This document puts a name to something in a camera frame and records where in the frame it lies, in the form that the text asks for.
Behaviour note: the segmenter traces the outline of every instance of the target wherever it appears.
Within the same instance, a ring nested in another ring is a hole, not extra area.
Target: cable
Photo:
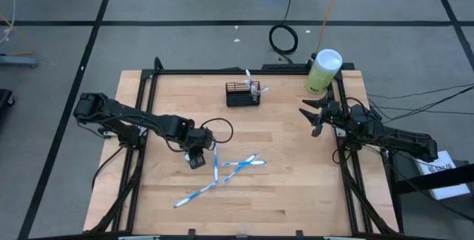
[[[409,109],[409,108],[404,108],[404,107],[380,107],[380,106],[377,106],[374,101],[368,99],[369,102],[373,105],[371,105],[371,107],[375,107],[376,109],[378,109],[378,111],[387,119],[393,119],[393,118],[390,118],[389,116],[385,115],[385,113],[383,113],[381,111],[381,109],[388,109],[388,110],[406,110],[406,111],[414,111],[414,109]],[[458,111],[446,111],[446,110],[423,110],[422,112],[426,112],[426,113],[446,113],[446,114],[461,114],[461,115],[474,115],[474,113],[465,113],[465,112],[458,112]]]
[[[378,107],[379,109],[388,109],[388,110],[405,110],[411,111],[414,109],[408,109],[404,107]],[[422,112],[425,113],[445,113],[445,114],[460,114],[460,115],[474,115],[474,113],[465,113],[465,112],[458,112],[458,111],[446,111],[446,110],[423,110]]]
[[[336,152],[338,152],[338,150],[339,150],[339,149],[334,150],[333,155],[332,155],[332,157],[333,157],[333,162],[334,162],[335,164],[340,164],[340,163],[341,163],[341,162],[336,161],[336,160],[334,159],[334,155],[336,154]],[[352,154],[353,154],[352,152],[349,152],[349,155],[347,155],[346,159],[342,162],[342,164],[346,164],[346,162],[350,159],[350,156],[351,156]]]
[[[210,120],[207,120],[205,122],[203,122],[200,126],[200,128],[202,128],[205,124],[207,123],[210,123],[212,121],[225,121],[227,122],[227,124],[230,126],[230,136],[227,140],[225,141],[217,141],[214,136],[213,136],[213,141],[216,142],[216,143],[219,143],[219,144],[223,144],[223,143],[227,143],[228,141],[230,141],[232,139],[232,137],[234,136],[234,127],[232,126],[232,124],[230,123],[230,121],[224,119],[224,118],[214,118],[214,119],[210,119]]]
[[[268,33],[268,40],[270,41],[270,46],[273,48],[275,52],[277,52],[280,56],[284,57],[288,61],[288,63],[294,64],[293,60],[285,56],[285,55],[293,54],[298,48],[298,34],[290,26],[284,25],[288,17],[288,12],[290,11],[290,5],[291,5],[291,0],[288,0],[287,12],[284,14],[283,21],[280,24],[273,26],[272,29],[270,29],[270,32]],[[273,32],[275,32],[275,30],[278,28],[285,29],[293,37],[293,47],[291,47],[289,50],[279,49],[277,46],[275,46],[275,43],[273,43]]]
[[[441,88],[441,89],[437,89],[437,90],[431,90],[431,91],[427,91],[427,92],[423,92],[423,93],[412,93],[412,94],[408,94],[408,95],[404,95],[404,96],[381,96],[381,95],[372,95],[372,94],[367,94],[367,95],[368,96],[373,96],[373,97],[379,97],[379,98],[383,98],[383,99],[403,99],[403,98],[407,98],[407,97],[410,97],[410,96],[421,96],[421,95],[426,95],[426,94],[429,94],[429,93],[436,93],[436,92],[439,92],[439,91],[450,90],[450,89],[453,89],[453,88],[468,87],[468,86],[471,86],[471,85],[474,85],[474,83],[456,85],[456,86],[452,86],[452,87]]]
[[[445,97],[445,98],[443,98],[442,100],[433,102],[433,103],[431,103],[431,104],[426,104],[426,105],[424,105],[423,107],[420,107],[420,108],[418,108],[418,109],[415,109],[415,110],[413,110],[413,111],[410,111],[410,112],[407,113],[407,114],[400,115],[400,116],[396,116],[396,117],[395,117],[394,119],[392,119],[391,121],[395,121],[395,120],[397,120],[397,119],[402,119],[402,118],[405,118],[405,117],[408,117],[408,116],[411,116],[411,115],[418,114],[418,113],[420,113],[420,112],[423,112],[423,111],[425,111],[425,110],[430,109],[431,107],[436,106],[437,104],[440,104],[440,103],[442,103],[442,102],[448,101],[448,100],[450,100],[450,99],[452,99],[452,98],[454,98],[454,97],[456,97],[456,96],[459,96],[459,95],[461,95],[462,93],[466,93],[467,91],[472,90],[472,89],[474,89],[474,86],[468,87],[468,88],[466,88],[466,89],[464,89],[464,90],[462,90],[462,91],[460,91],[460,92],[457,92],[457,93],[455,93],[455,94],[453,94],[453,95],[451,95],[451,96]]]
[[[116,152],[114,152],[114,154],[112,154],[108,159],[106,159],[104,161],[104,163],[102,163],[102,165],[97,169],[96,173],[94,173],[94,177],[92,178],[92,190],[94,190],[94,184],[96,183],[96,178],[97,178],[97,175],[101,172],[101,170],[104,168],[104,166],[109,163],[109,161],[111,161],[115,156],[117,156],[117,154],[119,154],[119,152],[124,149],[124,147],[120,147],[119,149],[117,149]]]
[[[23,39],[23,41],[27,42],[30,45],[31,49],[32,49],[31,51],[21,51],[21,52],[9,53],[9,54],[7,54],[7,56],[33,55],[36,52],[35,43],[33,41],[31,41],[28,38],[28,36],[23,34],[20,30],[16,29],[16,27],[13,27],[12,24],[7,20],[7,18],[5,18],[5,16],[3,16],[2,14],[0,14],[0,19],[5,21],[5,23],[8,24],[8,26],[10,26],[12,28],[12,30],[14,30],[16,33],[18,33],[18,35]]]
[[[376,122],[378,122],[378,123],[381,125],[381,128],[382,128],[382,136],[379,136],[379,137],[373,139],[373,141],[375,141],[375,140],[377,140],[377,139],[379,139],[379,138],[382,137],[382,142],[381,142],[381,143],[384,144],[384,143],[385,143],[385,139],[387,138],[387,136],[391,136],[392,133],[389,133],[389,134],[387,135],[387,133],[385,132],[385,126],[384,126],[384,124],[383,124],[381,121],[379,121],[378,119],[372,119],[371,121],[374,121],[374,122],[376,121]]]
[[[427,166],[431,166],[431,167],[436,167],[436,168],[439,168],[439,169],[442,169],[442,170],[446,170],[445,168],[443,167],[439,167],[439,166],[436,166],[436,165],[431,165],[431,164],[428,164],[428,163],[424,163],[424,162],[421,162],[421,161],[414,161],[413,159],[405,156],[405,155],[402,155],[401,153],[394,153],[393,155],[395,154],[398,154],[399,156],[403,157],[403,158],[406,158],[408,159],[409,161],[413,161],[413,162],[416,162],[416,163],[419,163],[419,164],[423,164],[423,165],[427,165]]]
[[[374,101],[370,100],[370,99],[367,99],[369,101],[369,103],[371,103],[380,113],[381,115],[383,115],[385,118],[389,119],[389,120],[393,120],[393,118],[390,118],[389,116],[385,115],[385,113],[377,106],[377,104],[374,103]]]
[[[366,146],[366,147],[368,147],[368,148],[370,148],[370,149],[372,149],[372,150],[375,150],[378,154],[381,155],[381,153],[378,152],[375,148],[370,147],[370,146]],[[440,202],[440,201],[434,199],[434,198],[431,197],[428,193],[425,193],[423,190],[421,190],[421,189],[418,188],[416,185],[414,185],[407,177],[405,177],[403,174],[401,174],[399,171],[397,171],[390,163],[388,163],[388,164],[386,164],[386,165],[388,165],[389,168],[390,168],[394,173],[397,173],[400,177],[402,177],[405,181],[407,181],[407,183],[408,183],[411,187],[413,187],[413,189],[415,189],[415,190],[417,190],[418,192],[420,192],[421,194],[425,195],[425,196],[426,196],[427,198],[429,198],[430,200],[432,200],[432,201],[434,201],[434,202],[440,204],[444,209],[449,210],[449,211],[451,211],[451,212],[454,213],[454,214],[457,214],[457,215],[459,215],[459,216],[461,216],[461,217],[463,217],[463,218],[465,218],[465,219],[467,219],[467,220],[470,220],[470,221],[474,222],[474,218],[473,218],[473,217],[470,217],[470,216],[468,216],[468,215],[466,215],[466,214],[464,214],[464,213],[460,213],[460,212],[458,212],[457,210],[454,210],[454,209],[452,209],[451,207],[448,207],[447,205],[445,205],[444,203],[442,203],[442,202]]]
[[[392,157],[394,157],[396,154],[398,154],[398,150],[395,150],[395,152],[392,154]],[[390,157],[387,156],[387,159],[385,159],[385,160],[383,161],[383,164],[386,164],[389,159],[390,159]]]
[[[331,0],[331,2],[329,3],[329,6],[327,7],[326,15],[324,15],[323,25],[321,27],[321,32],[319,33],[319,40],[318,40],[318,46],[316,48],[316,54],[319,52],[319,48],[321,47],[321,43],[323,42],[324,28],[326,27],[326,21],[327,21],[327,18],[329,18],[329,13],[331,9],[333,8],[334,1],[335,0]]]
[[[93,114],[93,115],[89,116],[88,118],[90,119],[90,118],[92,118],[92,117],[94,117],[94,116],[96,116],[96,115],[98,115],[98,114],[100,114],[100,113]],[[145,121],[150,122],[152,125],[155,126],[156,130],[160,132],[161,137],[164,139],[164,142],[166,143],[166,145],[168,146],[168,148],[169,148],[171,151],[173,151],[173,152],[184,152],[185,150],[189,150],[189,149],[191,149],[192,147],[194,147],[195,145],[197,145],[198,142],[199,142],[200,140],[202,140],[202,139],[205,137],[205,136],[202,136],[201,138],[196,139],[196,140],[195,140],[192,144],[190,144],[189,146],[183,147],[182,149],[178,150],[178,149],[175,149],[175,148],[171,147],[170,141],[169,141],[168,137],[166,137],[166,133],[165,133],[164,130],[161,128],[161,126],[160,126],[159,124],[157,124],[155,121],[153,121],[152,119],[149,119],[149,118],[147,118],[147,117],[145,117],[145,116],[139,116],[139,115],[122,115],[122,116],[114,116],[114,117],[110,117],[110,118],[106,118],[106,119],[102,119],[102,120],[98,120],[98,121],[94,121],[94,122],[95,122],[95,123],[101,123],[101,122],[111,121],[111,120],[114,120],[114,119],[123,119],[123,118],[137,118],[137,119],[141,119],[141,120],[145,120]],[[214,118],[214,119],[211,119],[211,120],[209,120],[209,121],[217,120],[217,119],[223,120],[223,121],[227,122],[227,123],[231,126],[232,132],[231,132],[230,138],[229,138],[228,140],[226,140],[226,141],[218,141],[218,143],[226,143],[226,142],[230,141],[231,138],[233,137],[233,127],[232,127],[231,123],[230,123],[228,120],[223,119],[223,118]]]
[[[3,38],[0,40],[0,44],[5,41],[5,39],[8,38],[8,35],[10,34],[10,31],[13,29],[13,25],[15,24],[15,17],[16,17],[16,0],[13,0],[13,15],[12,15],[12,23],[10,25],[10,28],[7,29],[7,32],[3,36]]]
[[[105,139],[105,137],[103,135],[101,135],[100,133],[97,133],[96,131],[88,128],[88,127],[85,127],[84,125],[82,125],[79,121],[77,121],[77,126],[79,126],[80,128],[82,129],[85,129],[85,130],[88,130],[89,132],[93,133],[94,135],[102,138],[102,139]]]
[[[353,98],[352,96],[346,97],[346,102],[347,100],[353,100],[357,103],[359,103],[363,108],[364,108],[364,113],[367,114],[366,107],[364,106],[364,103],[362,103],[360,100]]]

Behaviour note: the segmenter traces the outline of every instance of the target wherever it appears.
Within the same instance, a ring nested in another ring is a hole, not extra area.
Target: gray floor
[[[323,19],[329,0],[293,0],[288,19]],[[459,20],[474,20],[474,0],[450,0]],[[93,21],[101,0],[18,0],[23,21]],[[287,0],[110,0],[104,20],[187,21],[282,19]],[[11,1],[0,14],[11,16]],[[440,0],[336,0],[332,20],[447,21]],[[295,26],[300,45],[292,55],[305,61],[314,51],[320,27]],[[18,27],[37,45],[36,69],[0,68],[0,87],[15,92],[17,104],[0,127],[0,234],[17,237],[44,160],[70,92],[91,27]],[[159,56],[165,68],[260,68],[283,63],[268,44],[270,26],[101,27],[80,91],[113,96],[122,70],[152,67]],[[474,27],[463,27],[474,42]],[[15,35],[0,53],[24,50]],[[291,45],[285,32],[278,46]],[[324,48],[339,51],[364,75],[368,93],[395,96],[473,82],[471,68],[452,27],[327,27]],[[385,107],[418,107],[453,91],[407,100],[376,99]],[[472,112],[466,93],[434,110]],[[387,115],[400,114],[386,111]],[[390,125],[429,133],[440,150],[474,162],[474,116],[421,113]],[[102,141],[77,128],[71,119],[30,237],[80,233],[98,167]],[[407,174],[411,162],[400,161]],[[468,239],[473,225],[442,210],[423,196],[402,197],[408,235]],[[464,209],[473,208],[473,201]]]

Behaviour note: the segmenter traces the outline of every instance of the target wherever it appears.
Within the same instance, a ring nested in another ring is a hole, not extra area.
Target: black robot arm
[[[192,119],[146,113],[120,104],[102,93],[82,93],[73,115],[78,123],[100,124],[114,132],[120,145],[130,149],[136,149],[140,143],[140,127],[150,129],[163,137],[167,144],[172,141],[181,148],[176,150],[168,144],[171,150],[188,152],[192,169],[206,163],[202,149],[210,148],[213,142],[213,132],[207,128],[194,128]]]
[[[417,159],[432,162],[438,158],[436,141],[426,133],[412,133],[384,126],[380,115],[361,104],[350,108],[344,115],[339,102],[334,100],[333,92],[319,100],[303,100],[311,107],[321,108],[319,114],[300,109],[300,112],[315,127],[313,136],[321,133],[323,123],[331,124],[346,133],[345,144],[352,150],[360,150],[364,144],[373,144],[388,150],[404,151]]]

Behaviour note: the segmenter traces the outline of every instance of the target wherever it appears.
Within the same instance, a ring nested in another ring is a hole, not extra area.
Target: wooden tabletop
[[[116,95],[122,104],[135,105],[140,73],[122,72]],[[368,106],[361,72],[344,71],[343,77],[347,96]],[[220,167],[220,182],[215,188],[173,209],[175,203],[213,181],[213,154],[204,151],[207,164],[191,170],[182,153],[170,151],[162,138],[151,133],[133,233],[186,235],[193,228],[199,235],[294,236],[296,230],[303,230],[306,236],[349,236],[341,170],[331,159],[336,149],[333,128],[325,125],[321,135],[314,138],[310,123],[298,111],[302,107],[318,112],[301,100],[322,97],[306,91],[306,78],[253,76],[271,88],[261,97],[260,106],[228,108],[224,84],[242,82],[244,75],[159,76],[154,114],[176,114],[193,119],[197,126],[215,117],[228,119],[235,133],[232,141],[218,146],[219,162],[243,161],[257,153],[258,159],[266,160],[268,165],[246,167],[228,184],[221,180],[233,168]],[[207,125],[218,140],[229,136],[230,128],[224,122]],[[117,139],[105,140],[101,163],[117,148]],[[99,174],[85,230],[96,225],[116,199],[124,157],[125,152]],[[386,223],[397,230],[381,157],[364,148],[359,160],[367,198]],[[355,196],[354,199],[358,228],[363,231],[360,205]],[[128,201],[121,228],[127,211]]]

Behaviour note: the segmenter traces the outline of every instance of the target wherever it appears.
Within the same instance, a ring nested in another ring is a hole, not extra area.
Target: black wire basket
[[[254,81],[253,83],[260,90],[260,82]],[[226,83],[225,97],[228,107],[249,107],[260,105],[260,95],[252,95],[250,92],[250,86],[245,83]]]

